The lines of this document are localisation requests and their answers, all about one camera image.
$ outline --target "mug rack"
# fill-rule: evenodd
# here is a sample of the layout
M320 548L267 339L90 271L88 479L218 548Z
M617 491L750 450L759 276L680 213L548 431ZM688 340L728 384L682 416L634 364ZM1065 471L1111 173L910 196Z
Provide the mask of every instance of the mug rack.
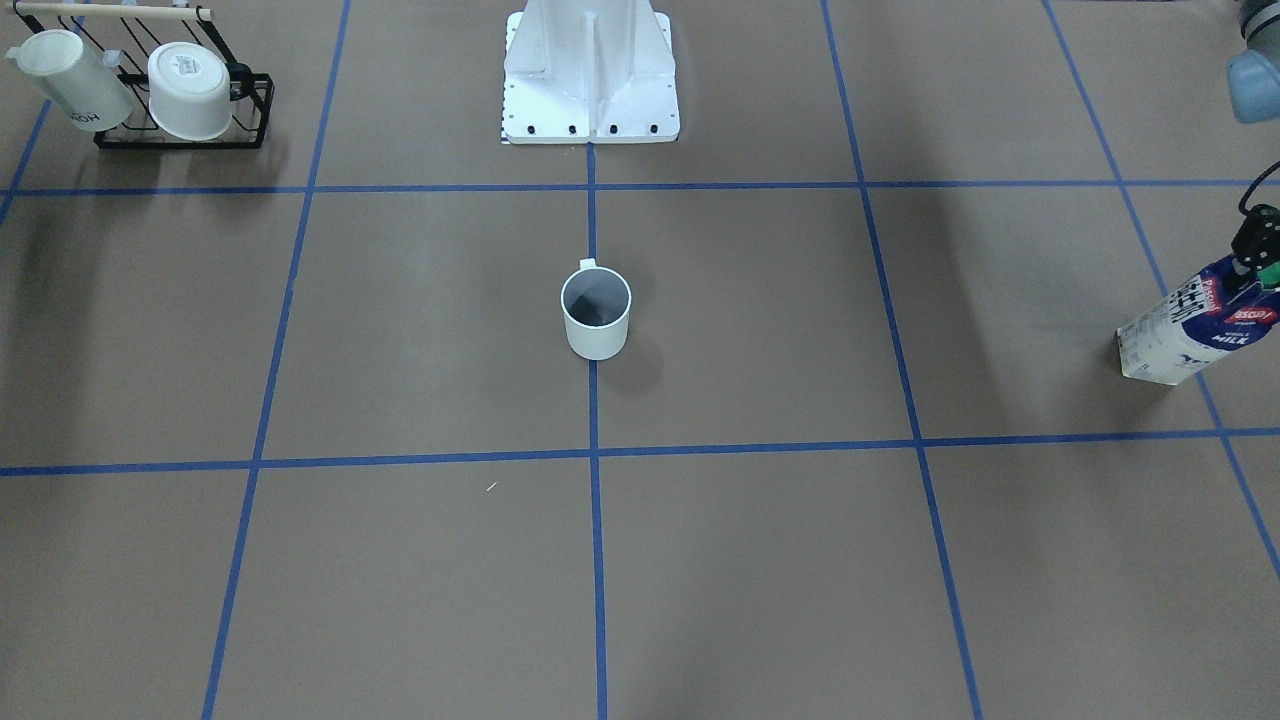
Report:
M19 0L13 0L12 6L13 13L26 23L31 32L37 33L46 29L36 19L36 15L52 15L64 29L78 32L104 54L108 53L108 49L88 31L86 22L91 18L118 19L128 38L142 53L142 64L140 65L128 50L118 50L120 54L120 63L116 65L118 78L137 99L137 106L133 114L120 126L93 133L93 143L100 149L253 150L261 147L262 141L266 140L266 126L271 117L271 100L275 97L275 83L271 81L271 76L255 73L248 65L236 59L230 47L227 46L227 41L218 32L218 27L214 26L214 12L211 9L200 5L196 8L155 8L136 4L81 5L72 3L23 3ZM227 70L230 74L230 100L233 102L233 124L227 133L214 140L196 142L175 138L156 124L151 117L151 111L147 109L148 85L146 59L163 42L143 20L160 20L170 26L180 23L193 42L205 46L207 41L223 56L223 60L227 63ZM196 28L200 28L201 33L204 33L204 40L201 40ZM150 50L140 35L154 44ZM122 45L127 45L123 37L120 36ZM125 64L134 72L129 72L124 67Z

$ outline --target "black metal frame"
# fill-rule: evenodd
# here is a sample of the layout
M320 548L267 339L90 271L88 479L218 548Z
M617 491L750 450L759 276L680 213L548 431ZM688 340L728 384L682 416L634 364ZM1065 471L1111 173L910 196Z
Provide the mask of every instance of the black metal frame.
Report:
M271 118L271 101L275 97L275 82L271 81L271 76L266 73L255 73L252 69L250 69L248 65L239 63L236 59L236 55L232 53L232 49L227 46L227 41L223 40L223 35L218 32L218 28L214 26L212 20L206 20L200 17L201 9L204 9L202 5L196 5L196 24L200 26L200 29L204 31L205 36L209 38L210 42L212 42L214 47L218 49L218 51L223 56L223 60L227 63L227 70L230 73L232 78L230 100L238 102L241 100L248 99L253 104L253 109L257 111L257 124L251 128L244 127L243 123L241 123L239 118L236 118L233 115L236 124L238 124L241 129L243 129L244 132L251 133L251 140L244 140L244 141L228 141L216 138L204 140L204 141L166 140L173 137L168 133L165 133L165 137L155 140L113 140L109 137L109 135L114 132L116 128L111 128L93 133L93 145L97 145L99 149L101 150L256 150L262 146L262 141L266 140L266 126ZM41 24L41 22L36 19L33 15L23 15L22 13L18 12L18 0L13 0L13 12L19 18L22 18L22 22L26 23L26 26L31 29L31 32L37 33L45 31L45 26ZM79 28L84 33L86 37L92 40L93 44L97 45L100 50L105 50L97 42L97 40L93 40L93 36L91 36L88 31L84 29L84 26L82 26L81 22L76 19L74 14L58 15L59 23L63 23L64 17L72 18L72 22L76 24L77 28ZM122 18L122 22L124 22L124 27L125 29L129 31L129 35L133 36L134 42L138 44L138 49L146 53L146 49L142 46L142 42L137 38L133 31L129 29L128 22L124 18ZM136 22L143 31L147 32L147 35L151 36L152 40L155 40L159 44L159 40L155 37L155 35L152 35L151 31L145 24L142 24L141 20L136 19ZM187 27L187 31L191 32L196 42L200 42L200 37L196 36L193 31L191 31L191 26L188 26L186 20L183 20L183 24ZM129 58L129 61L133 63L134 68L138 69L140 72L129 73L125 72L123 68L119 68L118 78L122 83L124 83L125 87L129 88L133 96L137 97L138 104L142 105L142 109L147 114L147 119L155 127L133 128L124 124L119 127L123 127L125 131L129 132L140 132L140 131L164 132L159 127L159 124L155 123L155 119L151 117L151 110L147 109L146 101L142 99L142 95L138 94L140 90L147 91L146 73L141 72L142 68L138 67L136 61L133 61L133 58L129 56L128 53L125 53L125 56Z

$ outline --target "wooden handle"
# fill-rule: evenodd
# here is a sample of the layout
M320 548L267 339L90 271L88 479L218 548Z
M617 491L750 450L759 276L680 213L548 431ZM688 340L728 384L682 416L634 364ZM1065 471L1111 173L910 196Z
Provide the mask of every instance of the wooden handle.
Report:
M214 20L209 8L148 8L146 5L79 5L69 3L13 3L19 15L137 18L140 20Z

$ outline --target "white plastic bracket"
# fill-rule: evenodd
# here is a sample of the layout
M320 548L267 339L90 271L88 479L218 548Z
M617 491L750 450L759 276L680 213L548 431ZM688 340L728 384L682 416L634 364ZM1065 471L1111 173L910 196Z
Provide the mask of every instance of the white plastic bracket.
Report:
M529 0L507 18L502 138L669 142L680 135L671 19L649 0Z

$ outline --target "white mug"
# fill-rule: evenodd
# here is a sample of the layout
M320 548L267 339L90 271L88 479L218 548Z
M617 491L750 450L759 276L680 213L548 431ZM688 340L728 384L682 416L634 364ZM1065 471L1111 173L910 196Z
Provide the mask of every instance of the white mug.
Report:
M183 140L212 140L232 124L227 63L193 42L168 42L147 58L147 102L160 129Z
M129 119L133 95L74 32L37 32L10 47L5 60L83 131L111 129Z
M627 341L631 318L631 286L588 258L561 288L561 310L568 345L588 360L608 360Z

